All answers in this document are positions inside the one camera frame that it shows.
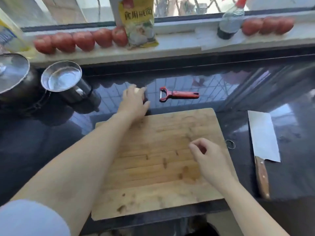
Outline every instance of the cleaver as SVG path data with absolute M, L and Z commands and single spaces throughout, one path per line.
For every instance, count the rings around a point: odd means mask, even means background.
M 258 188 L 264 199 L 270 199 L 265 160 L 280 162 L 277 137 L 269 113 L 247 111 L 254 149 Z

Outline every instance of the peeler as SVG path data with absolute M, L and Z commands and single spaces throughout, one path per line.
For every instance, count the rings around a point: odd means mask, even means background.
M 162 98 L 162 92 L 166 93 L 166 97 Z M 160 102 L 164 103 L 169 98 L 180 98 L 180 99 L 193 99 L 199 98 L 198 92 L 183 92 L 183 91 L 169 91 L 167 88 L 161 87 L 160 88 Z

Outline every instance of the metal cup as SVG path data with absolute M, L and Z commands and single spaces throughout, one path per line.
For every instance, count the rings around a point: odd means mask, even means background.
M 58 92 L 68 103 L 86 99 L 92 87 L 82 79 L 81 67 L 72 61 L 59 61 L 49 66 L 42 74 L 42 86 Z

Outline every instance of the cutting board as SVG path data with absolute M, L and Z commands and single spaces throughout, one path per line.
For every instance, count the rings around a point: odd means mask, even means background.
M 124 136 L 93 206 L 93 220 L 223 198 L 201 177 L 188 149 L 201 137 L 221 147 L 237 179 L 213 109 L 146 116 Z

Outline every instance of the hand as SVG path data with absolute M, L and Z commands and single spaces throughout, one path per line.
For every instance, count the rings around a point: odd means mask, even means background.
M 189 144 L 189 149 L 199 164 L 202 176 L 217 190 L 234 179 L 230 166 L 217 144 L 199 138 Z
M 150 106 L 150 101 L 143 104 L 146 87 L 139 89 L 137 93 L 135 93 L 135 88 L 136 85 L 132 84 L 124 90 L 123 100 L 117 111 L 117 113 L 131 118 L 133 122 L 142 119 Z

